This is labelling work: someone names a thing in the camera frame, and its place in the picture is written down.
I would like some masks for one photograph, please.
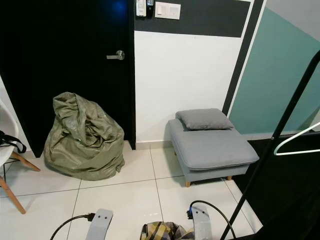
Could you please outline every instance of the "switch panel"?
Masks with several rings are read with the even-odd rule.
[[[180,19],[181,4],[155,2],[154,16],[162,19]]]

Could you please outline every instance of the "teal wall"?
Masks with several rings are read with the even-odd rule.
[[[272,133],[320,42],[273,11],[264,10],[230,120],[242,134]],[[320,106],[320,64],[285,131],[308,127]]]

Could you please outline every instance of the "black door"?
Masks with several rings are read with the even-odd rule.
[[[98,103],[135,144],[133,6],[129,0],[0,3],[0,74],[38,157],[54,122],[52,98]],[[124,52],[123,60],[106,55]]]

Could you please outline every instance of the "door lever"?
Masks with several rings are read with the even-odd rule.
[[[118,50],[118,51],[116,51],[116,55],[107,55],[106,59],[123,60],[123,59],[125,59],[125,52],[122,50]]]

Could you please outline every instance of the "power cord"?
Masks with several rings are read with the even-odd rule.
[[[62,223],[55,231],[54,233],[52,234],[50,240],[53,240],[55,235],[57,234],[57,232],[64,226],[66,225],[67,223],[71,222],[72,220],[75,220],[75,219],[81,219],[81,218],[86,218],[88,219],[89,222],[92,222],[92,220],[94,219],[95,217],[95,213],[89,213],[89,214],[86,214],[86,215],[80,215],[80,216],[74,216],[70,219],[68,219],[67,221],[65,221],[64,223]]]
[[[223,214],[223,212],[217,208],[215,205],[211,204],[210,202],[207,202],[207,201],[203,201],[203,200],[195,200],[193,201],[191,204],[190,204],[190,207],[189,207],[189,210],[186,212],[187,213],[187,217],[188,219],[193,219],[193,214],[192,214],[192,205],[195,204],[195,203],[203,203],[203,204],[207,204],[209,205],[210,207],[214,208],[215,210],[217,210],[221,215],[222,217],[225,219],[225,221],[228,223],[229,227],[230,227],[230,230],[231,230],[231,233],[232,233],[232,236],[233,236],[233,239],[237,239],[236,238],[236,234],[235,234],[235,231],[234,229],[232,228],[228,218]]]

